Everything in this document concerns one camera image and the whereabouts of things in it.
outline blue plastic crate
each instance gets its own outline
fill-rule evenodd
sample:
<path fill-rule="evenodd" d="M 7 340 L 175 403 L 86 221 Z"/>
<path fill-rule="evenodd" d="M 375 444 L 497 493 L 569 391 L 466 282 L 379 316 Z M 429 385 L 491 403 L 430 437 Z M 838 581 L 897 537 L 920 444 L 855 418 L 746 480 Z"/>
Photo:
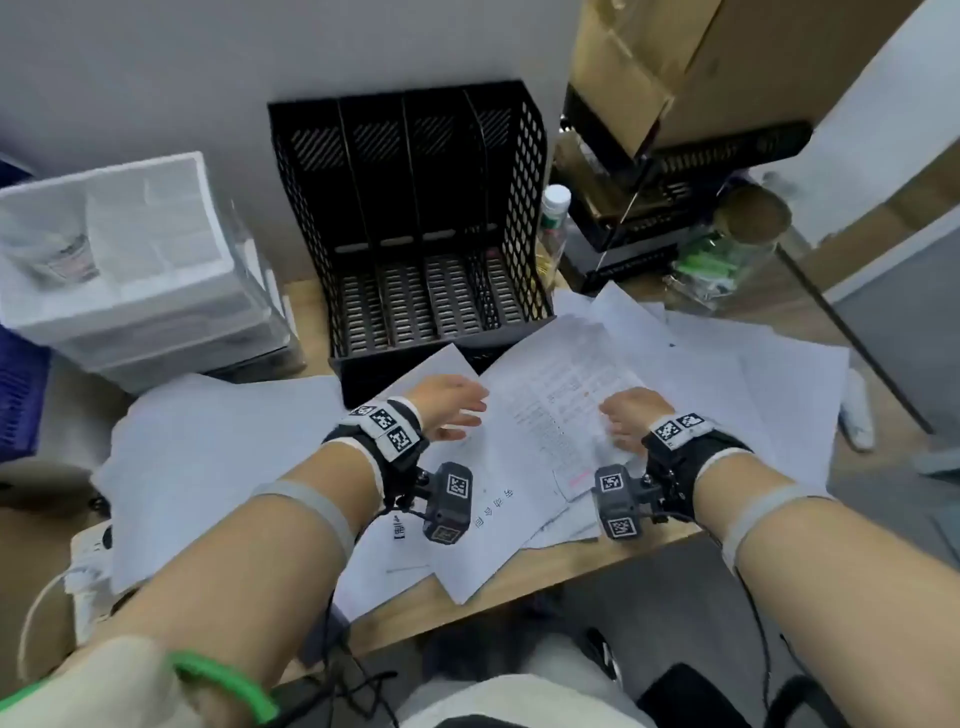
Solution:
<path fill-rule="evenodd" d="M 36 454 L 50 350 L 0 327 L 0 463 Z"/>

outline white wall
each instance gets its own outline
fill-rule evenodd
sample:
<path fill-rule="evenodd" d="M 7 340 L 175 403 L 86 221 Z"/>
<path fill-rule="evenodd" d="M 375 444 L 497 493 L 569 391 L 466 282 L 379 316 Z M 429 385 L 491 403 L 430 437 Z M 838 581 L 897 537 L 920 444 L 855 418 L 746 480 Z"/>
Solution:
<path fill-rule="evenodd" d="M 44 176 L 199 150 L 282 279 L 313 275 L 267 103 L 521 78 L 554 133 L 580 0 L 0 3 L 0 150 Z"/>
<path fill-rule="evenodd" d="M 757 167 L 817 245 L 885 201 L 960 136 L 960 3 L 924 0 L 793 159 Z"/>

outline gray elastic band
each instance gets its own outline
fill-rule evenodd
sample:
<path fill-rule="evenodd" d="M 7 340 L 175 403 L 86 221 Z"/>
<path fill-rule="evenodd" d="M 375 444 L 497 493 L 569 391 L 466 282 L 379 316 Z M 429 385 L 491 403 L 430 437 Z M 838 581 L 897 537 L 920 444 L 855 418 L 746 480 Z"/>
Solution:
<path fill-rule="evenodd" d="M 350 554 L 353 553 L 353 531 L 347 523 L 347 518 L 328 497 L 293 480 L 277 480 L 273 483 L 258 485 L 253 490 L 251 498 L 257 496 L 284 496 L 305 505 L 324 519 L 337 534 L 340 546 L 344 548 L 344 557 L 349 561 Z"/>
<path fill-rule="evenodd" d="M 727 532 L 727 538 L 723 542 L 723 560 L 727 568 L 736 573 L 736 552 L 740 544 L 750 533 L 751 529 L 766 516 L 782 508 L 791 500 L 799 500 L 805 497 L 821 497 L 827 500 L 836 500 L 827 491 L 820 488 L 813 488 L 809 485 L 788 485 L 778 488 L 773 493 L 761 496 L 751 501 L 746 510 L 740 514 L 736 522 Z"/>

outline white pants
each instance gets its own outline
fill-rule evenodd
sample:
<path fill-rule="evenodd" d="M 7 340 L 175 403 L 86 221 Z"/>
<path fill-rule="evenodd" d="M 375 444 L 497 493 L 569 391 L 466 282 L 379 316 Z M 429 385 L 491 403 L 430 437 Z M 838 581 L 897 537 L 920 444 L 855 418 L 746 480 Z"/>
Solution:
<path fill-rule="evenodd" d="M 567 635 L 545 635 L 523 661 L 520 671 L 602 700 L 642 725 L 654 725 L 654 721 L 634 704 L 627 693 L 581 652 Z M 406 720 L 471 685 L 473 683 L 468 681 L 435 677 L 413 691 L 396 711 L 396 717 L 400 721 Z"/>

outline floor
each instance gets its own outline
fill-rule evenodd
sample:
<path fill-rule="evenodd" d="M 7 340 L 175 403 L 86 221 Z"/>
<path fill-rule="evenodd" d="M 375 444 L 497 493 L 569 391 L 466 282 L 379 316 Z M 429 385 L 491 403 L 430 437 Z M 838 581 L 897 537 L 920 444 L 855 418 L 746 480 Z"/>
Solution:
<path fill-rule="evenodd" d="M 937 508 L 960 501 L 960 487 L 920 478 L 904 466 L 848 477 L 832 490 L 869 518 L 960 567 L 929 517 Z M 756 626 L 739 584 L 706 537 L 568 582 L 564 599 L 572 618 L 597 626 L 607 636 L 631 696 L 639 695 L 674 663 L 686 662 L 720 688 L 752 725 L 762 724 L 762 658 Z M 775 692 L 797 670 L 777 627 L 769 619 L 764 622 Z M 420 661 L 410 642 L 376 652 L 364 663 L 371 672 L 400 673 L 385 691 L 394 705 L 419 683 Z M 338 704 L 337 728 L 363 722 Z M 386 725 L 382 713 L 375 724 Z M 308 716 L 300 725 L 325 725 L 325 714 Z M 813 714 L 797 715 L 791 723 L 800 728 L 820 725 Z"/>

